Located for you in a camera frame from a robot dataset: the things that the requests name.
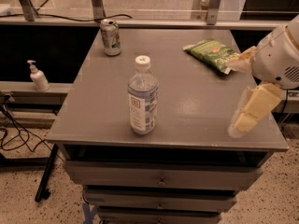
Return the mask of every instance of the black metal leg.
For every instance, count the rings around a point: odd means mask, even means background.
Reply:
[[[48,159],[48,163],[45,168],[45,172],[43,174],[43,177],[41,179],[41,182],[39,184],[39,188],[38,188],[38,191],[36,194],[35,200],[37,203],[40,202],[42,199],[48,199],[50,196],[50,192],[48,189],[46,189],[46,186],[48,184],[50,172],[51,172],[53,164],[55,162],[57,151],[58,151],[58,147],[54,144],[53,149],[52,149],[49,159]]]

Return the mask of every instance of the drawer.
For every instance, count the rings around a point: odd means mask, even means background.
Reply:
[[[134,222],[152,224],[216,224],[221,220],[221,216],[212,213],[200,212],[166,212],[136,209],[109,209],[98,208],[98,216],[111,223]]]
[[[67,161],[72,180],[82,185],[171,189],[247,189],[262,174],[252,167],[157,163]]]
[[[231,191],[190,189],[139,189],[101,187],[85,189],[85,200],[92,205],[156,210],[226,212],[235,203]]]

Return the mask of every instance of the metal post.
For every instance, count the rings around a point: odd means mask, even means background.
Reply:
[[[221,0],[209,0],[206,24],[208,24],[208,25],[216,24],[220,4],[221,4]]]
[[[93,16],[95,19],[101,19],[106,16],[103,0],[92,0],[93,3]]]
[[[27,21],[35,21],[35,12],[31,0],[19,0],[24,17]]]

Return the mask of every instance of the bottle label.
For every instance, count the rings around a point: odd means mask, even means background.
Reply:
[[[157,90],[158,87],[142,97],[129,92],[130,123],[140,132],[150,131],[156,125]]]

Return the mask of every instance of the black stand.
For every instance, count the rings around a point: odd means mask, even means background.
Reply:
[[[46,189],[50,172],[52,170],[58,147],[53,146],[53,149],[48,158],[30,158],[30,159],[7,159],[0,153],[0,168],[4,169],[16,169],[16,168],[31,168],[31,167],[44,167],[45,172],[39,184],[39,188],[36,194],[36,202],[40,202],[42,199],[48,199],[50,192]]]

